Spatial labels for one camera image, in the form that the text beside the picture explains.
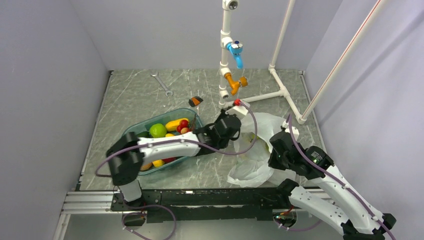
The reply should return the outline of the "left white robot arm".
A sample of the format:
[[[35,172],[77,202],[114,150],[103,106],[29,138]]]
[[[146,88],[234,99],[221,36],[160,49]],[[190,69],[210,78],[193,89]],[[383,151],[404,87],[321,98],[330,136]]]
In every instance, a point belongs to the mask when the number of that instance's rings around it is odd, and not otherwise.
[[[248,114],[236,107],[222,110],[217,120],[193,131],[161,138],[137,137],[134,132],[125,134],[107,152],[106,161],[112,183],[131,210],[139,209],[144,196],[138,173],[142,166],[156,160],[176,157],[197,157],[222,152],[230,141],[238,138],[241,120]]]

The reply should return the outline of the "red fake cherry bunch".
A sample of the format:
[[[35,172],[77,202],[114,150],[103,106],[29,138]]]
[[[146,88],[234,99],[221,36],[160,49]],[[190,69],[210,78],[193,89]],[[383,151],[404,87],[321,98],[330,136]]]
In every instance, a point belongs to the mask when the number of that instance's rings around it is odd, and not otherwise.
[[[194,115],[194,116],[189,117],[187,119],[189,120],[189,123],[181,121],[180,126],[178,126],[177,129],[176,129],[177,133],[184,134],[184,133],[187,133],[187,132],[191,132],[196,128],[196,120],[197,120],[196,116]]]

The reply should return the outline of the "red fake apple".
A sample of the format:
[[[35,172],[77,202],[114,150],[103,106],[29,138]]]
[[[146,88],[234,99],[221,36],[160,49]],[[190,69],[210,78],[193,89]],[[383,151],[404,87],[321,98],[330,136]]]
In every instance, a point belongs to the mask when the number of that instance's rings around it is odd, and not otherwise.
[[[162,161],[163,161],[165,164],[168,164],[168,163],[171,163],[171,162],[175,161],[176,159],[177,159],[176,157],[169,157],[169,158],[164,158],[164,159],[162,159]]]

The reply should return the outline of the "white plastic bag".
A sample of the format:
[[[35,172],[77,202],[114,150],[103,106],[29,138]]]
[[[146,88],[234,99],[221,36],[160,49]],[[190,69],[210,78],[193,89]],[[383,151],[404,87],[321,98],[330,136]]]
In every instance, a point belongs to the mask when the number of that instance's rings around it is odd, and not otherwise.
[[[269,153],[257,151],[253,145],[247,152],[236,156],[236,163],[227,174],[229,184],[241,188],[258,188],[277,186],[285,179],[296,180],[296,173],[292,170],[278,170],[268,166],[272,145],[270,138],[281,131],[284,118],[270,113],[255,112],[257,133],[251,115],[241,120],[239,138],[233,143],[234,150],[241,152],[247,149],[254,138],[264,140],[269,148]]]

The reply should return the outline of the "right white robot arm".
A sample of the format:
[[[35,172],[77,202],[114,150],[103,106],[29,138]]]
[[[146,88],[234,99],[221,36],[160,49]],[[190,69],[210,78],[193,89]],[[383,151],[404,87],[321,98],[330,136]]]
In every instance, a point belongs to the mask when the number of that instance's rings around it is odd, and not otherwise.
[[[349,185],[321,148],[302,148],[286,129],[272,136],[269,142],[272,146],[269,167],[292,170],[306,177],[334,201],[329,203],[287,178],[276,188],[275,200],[280,207],[293,205],[308,211],[332,226],[345,240],[383,240],[384,234],[396,224],[391,213],[377,210]]]

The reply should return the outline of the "light green fake fruit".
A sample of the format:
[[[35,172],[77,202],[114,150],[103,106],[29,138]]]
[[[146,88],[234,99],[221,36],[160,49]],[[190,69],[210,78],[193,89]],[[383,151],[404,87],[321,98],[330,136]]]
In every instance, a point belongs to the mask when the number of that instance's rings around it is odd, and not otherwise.
[[[268,144],[261,138],[256,140],[254,148],[261,153],[269,153]]]

